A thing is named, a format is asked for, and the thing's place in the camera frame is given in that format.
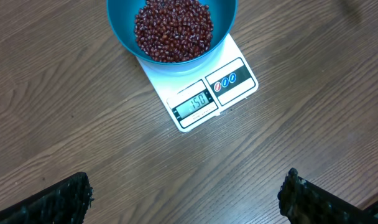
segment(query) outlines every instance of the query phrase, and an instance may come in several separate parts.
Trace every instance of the pile of red beans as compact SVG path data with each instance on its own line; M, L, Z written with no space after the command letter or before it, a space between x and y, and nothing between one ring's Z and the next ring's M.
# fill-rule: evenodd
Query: pile of red beans
M185 62L210 49L214 24L198 0L147 0L135 17L138 46L157 62Z

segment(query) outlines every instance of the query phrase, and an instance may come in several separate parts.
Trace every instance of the red button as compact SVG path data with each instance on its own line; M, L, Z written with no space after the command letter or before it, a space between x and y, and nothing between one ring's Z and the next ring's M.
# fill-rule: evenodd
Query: red button
M221 87L222 87L221 83L220 82L216 82L214 84L214 91L215 92L219 92L221 90Z

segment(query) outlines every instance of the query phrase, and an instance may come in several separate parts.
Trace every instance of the bowl rim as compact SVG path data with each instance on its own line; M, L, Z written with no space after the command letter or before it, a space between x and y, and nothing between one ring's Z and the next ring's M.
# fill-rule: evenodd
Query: bowl rim
M226 36L230 33L232 27L233 27L233 24L234 24L234 21L236 20L236 14L237 14L237 0L234 0L235 2L235 6L234 6L234 14L233 14L233 20L231 21L231 24L229 25L229 28L228 30L226 31L224 37L212 48L210 49L209 51L207 51L206 53L204 53L203 55L200 55L199 57L197 58L194 58L194 59L191 59L189 61L186 61L186 62L176 62L176 63L164 63L164 62L156 62L155 60L152 60L152 59L149 59L149 58L145 58L141 55L138 55L136 54L133 50L131 50L121 39L120 39L120 36L117 34L116 30L114 29L114 26L113 26L113 23L112 23L112 20L110 19L110 13L109 13L109 1L110 0L106 0L106 13L108 15L108 20L109 20L109 24L110 26L112 27L112 30L113 30L113 33L114 35L119 39L120 43L124 46L124 48L126 48L128 51L130 51L130 53L132 53L134 56L136 56L137 58L140 58L142 60L145 60L147 62L150 62L150 63L156 63L156 64L159 64L159 65L183 65L183 64L186 64L186 63L190 63L190 62L193 62L195 60L198 60L206 55L208 55L210 52L212 52L213 50L215 50L223 41L224 39L226 38Z

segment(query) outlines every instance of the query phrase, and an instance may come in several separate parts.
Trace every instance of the brown tabletop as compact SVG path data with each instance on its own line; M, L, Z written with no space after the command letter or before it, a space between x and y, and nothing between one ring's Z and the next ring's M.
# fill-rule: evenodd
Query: brown tabletop
M291 167L378 199L378 0L240 0L258 91L175 127L105 1L0 1L0 210L86 172L85 223L284 223Z

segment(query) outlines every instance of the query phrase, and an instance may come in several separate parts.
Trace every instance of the white scale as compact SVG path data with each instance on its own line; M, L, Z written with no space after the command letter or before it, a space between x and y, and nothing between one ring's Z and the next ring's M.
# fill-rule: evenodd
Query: white scale
M256 77L230 34L194 62L159 65L138 61L182 132L220 115L258 89Z

